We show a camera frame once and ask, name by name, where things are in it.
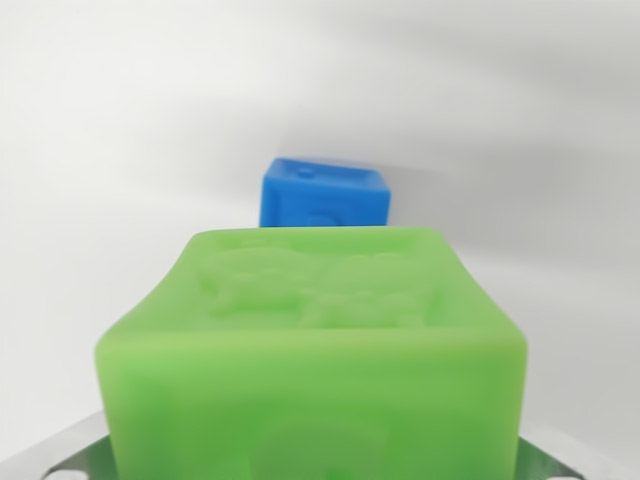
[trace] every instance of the green block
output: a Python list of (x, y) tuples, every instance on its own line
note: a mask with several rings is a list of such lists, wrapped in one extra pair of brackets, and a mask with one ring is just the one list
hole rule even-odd
[(120, 480), (511, 480), (526, 344), (426, 228), (196, 235), (97, 366)]

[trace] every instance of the cube top face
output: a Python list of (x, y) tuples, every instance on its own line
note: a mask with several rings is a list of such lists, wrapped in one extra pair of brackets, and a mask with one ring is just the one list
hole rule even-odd
[(511, 322), (426, 228), (199, 234), (118, 330), (428, 330)]
[(385, 225), (390, 199), (375, 170), (280, 158), (264, 177), (260, 226)]

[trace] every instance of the cube side face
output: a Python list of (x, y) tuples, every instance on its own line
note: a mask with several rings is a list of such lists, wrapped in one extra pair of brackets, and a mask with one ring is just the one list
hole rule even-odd
[(520, 332), (428, 229), (196, 236), (101, 340), (120, 480), (511, 480)]
[(316, 333), (114, 339), (121, 480), (511, 480), (522, 338)]
[(386, 225), (390, 199), (373, 170), (276, 159), (263, 180), (260, 226)]

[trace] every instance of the blue plastic block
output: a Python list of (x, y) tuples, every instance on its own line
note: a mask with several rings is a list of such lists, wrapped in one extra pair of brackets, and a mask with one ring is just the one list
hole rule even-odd
[(260, 226), (386, 225), (390, 200), (375, 170), (277, 158), (264, 176)]

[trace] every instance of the green silicone block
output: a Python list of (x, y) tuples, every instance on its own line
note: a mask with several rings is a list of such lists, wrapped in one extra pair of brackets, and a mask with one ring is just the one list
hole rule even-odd
[(120, 480), (511, 480), (526, 344), (426, 228), (196, 235), (97, 367)]

